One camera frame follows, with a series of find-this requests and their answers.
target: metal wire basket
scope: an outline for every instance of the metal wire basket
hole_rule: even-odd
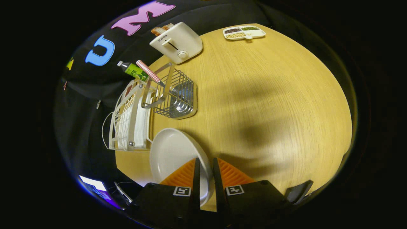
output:
[[[174,64],[167,63],[154,72],[165,86],[157,85],[152,102],[148,99],[151,78],[144,89],[141,107],[153,109],[157,114],[173,119],[184,119],[197,112],[197,86],[182,71],[174,68]]]

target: green bottle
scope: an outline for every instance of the green bottle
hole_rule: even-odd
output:
[[[143,71],[139,66],[132,64],[132,63],[123,63],[123,61],[119,61],[117,66],[121,67],[123,72],[133,76],[136,79],[146,82],[149,75],[145,71]]]

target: dish rack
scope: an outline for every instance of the dish rack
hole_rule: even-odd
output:
[[[172,63],[165,64],[154,73],[164,86],[157,84],[155,96],[150,100],[148,92],[153,80],[149,78],[143,92],[141,107],[153,109],[155,113],[173,119],[193,116],[198,110],[197,85],[184,72],[175,69]]]
[[[102,132],[106,148],[132,152],[144,150],[147,141],[152,142],[149,138],[150,110],[142,109],[140,105],[143,94],[147,95],[146,100],[151,100],[157,89],[149,87],[148,90],[144,90],[145,85],[146,83],[141,80],[132,80],[118,98],[115,110],[109,114],[112,115],[109,146],[106,145]]]

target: wooden tabletop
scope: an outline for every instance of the wooden tabletop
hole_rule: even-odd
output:
[[[197,113],[181,120],[152,113],[151,135],[182,130],[211,163],[219,157],[282,194],[313,180],[311,193],[335,175],[350,146],[348,103],[315,55],[279,32],[250,25],[266,35],[230,41],[218,29],[201,36],[203,51],[176,65],[198,87]],[[150,68],[169,61],[163,56]],[[148,151],[116,151],[116,162],[141,185],[153,181]],[[201,209],[216,211],[215,194]]]

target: letter m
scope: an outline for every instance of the letter m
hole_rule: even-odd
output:
[[[138,14],[125,17],[116,22],[111,28],[119,27],[127,31],[127,35],[131,36],[141,28],[140,24],[133,25],[132,23],[149,22],[150,18],[147,12],[152,13],[153,18],[158,17],[175,8],[175,5],[165,5],[160,2],[149,2],[138,8]]]

